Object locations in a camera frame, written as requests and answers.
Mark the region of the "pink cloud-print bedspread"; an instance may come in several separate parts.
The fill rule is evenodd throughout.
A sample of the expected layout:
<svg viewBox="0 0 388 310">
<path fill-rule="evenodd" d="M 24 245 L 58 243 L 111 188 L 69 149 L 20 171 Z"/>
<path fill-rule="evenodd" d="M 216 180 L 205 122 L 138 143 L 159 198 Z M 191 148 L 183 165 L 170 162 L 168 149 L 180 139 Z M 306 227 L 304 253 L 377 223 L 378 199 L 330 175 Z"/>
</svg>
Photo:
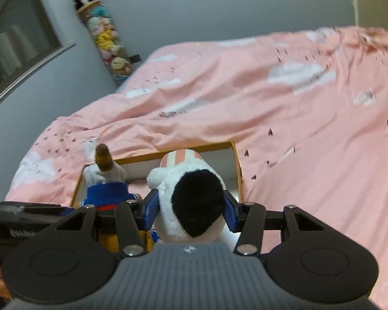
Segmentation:
<svg viewBox="0 0 388 310">
<path fill-rule="evenodd" d="M 242 196 L 295 204 L 369 249 L 388 309 L 388 32 L 320 28 L 154 52 L 36 139 L 7 200 L 69 205 L 105 143 L 116 158 L 232 141 Z"/>
</svg>

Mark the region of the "window with grey frame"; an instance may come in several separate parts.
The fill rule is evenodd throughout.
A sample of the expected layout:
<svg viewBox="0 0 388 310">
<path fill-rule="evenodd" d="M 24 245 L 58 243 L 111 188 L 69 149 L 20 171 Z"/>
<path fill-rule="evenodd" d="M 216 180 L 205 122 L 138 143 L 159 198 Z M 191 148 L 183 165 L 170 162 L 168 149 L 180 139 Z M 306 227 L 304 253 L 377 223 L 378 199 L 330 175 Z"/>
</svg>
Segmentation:
<svg viewBox="0 0 388 310">
<path fill-rule="evenodd" d="M 74 45 L 58 37 L 41 0 L 0 0 L 0 104 Z"/>
</svg>

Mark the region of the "duck plush blue shirt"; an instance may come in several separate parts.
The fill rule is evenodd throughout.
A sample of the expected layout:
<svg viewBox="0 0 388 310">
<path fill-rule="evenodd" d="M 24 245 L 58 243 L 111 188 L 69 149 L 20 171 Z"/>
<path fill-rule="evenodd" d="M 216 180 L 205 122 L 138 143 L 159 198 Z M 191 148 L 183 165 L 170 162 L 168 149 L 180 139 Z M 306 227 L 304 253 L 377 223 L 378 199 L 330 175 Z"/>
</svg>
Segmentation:
<svg viewBox="0 0 388 310">
<path fill-rule="evenodd" d="M 81 206 L 93 205 L 101 212 L 99 243 L 112 253 L 118 253 L 120 247 L 115 234 L 115 207 L 123 202 L 131 206 L 136 217 L 135 223 L 139 229 L 139 204 L 143 201 L 140 195 L 131 193 L 126 183 L 126 171 L 113 160 L 110 150 L 104 143 L 96 146 L 94 163 L 83 170 L 83 179 L 87 186 L 85 199 Z M 139 237 L 144 244 L 145 251 L 151 252 L 157 236 L 152 230 L 139 230 Z"/>
</svg>

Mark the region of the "white dog plush toy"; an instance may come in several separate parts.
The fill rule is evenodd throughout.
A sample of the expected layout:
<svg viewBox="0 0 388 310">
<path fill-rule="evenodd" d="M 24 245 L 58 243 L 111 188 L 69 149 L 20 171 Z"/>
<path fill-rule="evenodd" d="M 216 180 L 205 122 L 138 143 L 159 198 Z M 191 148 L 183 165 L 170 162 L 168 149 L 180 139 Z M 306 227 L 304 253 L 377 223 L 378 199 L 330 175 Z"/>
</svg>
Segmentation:
<svg viewBox="0 0 388 310">
<path fill-rule="evenodd" d="M 159 193 L 153 229 L 161 244 L 222 243 L 234 248 L 236 236 L 223 217 L 227 189 L 206 162 L 192 157 L 172 167 L 154 168 L 146 182 Z"/>
</svg>

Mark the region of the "hanging plush toy column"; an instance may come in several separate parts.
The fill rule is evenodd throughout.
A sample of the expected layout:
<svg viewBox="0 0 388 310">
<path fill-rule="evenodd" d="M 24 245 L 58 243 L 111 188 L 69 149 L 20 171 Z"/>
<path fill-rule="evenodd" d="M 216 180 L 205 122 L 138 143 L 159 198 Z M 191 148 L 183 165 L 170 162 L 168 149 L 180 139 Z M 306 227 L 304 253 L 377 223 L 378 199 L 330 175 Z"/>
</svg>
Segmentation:
<svg viewBox="0 0 388 310">
<path fill-rule="evenodd" d="M 103 63 L 121 86 L 132 74 L 128 55 L 113 19 L 101 0 L 73 0 L 76 14 L 87 28 Z"/>
</svg>

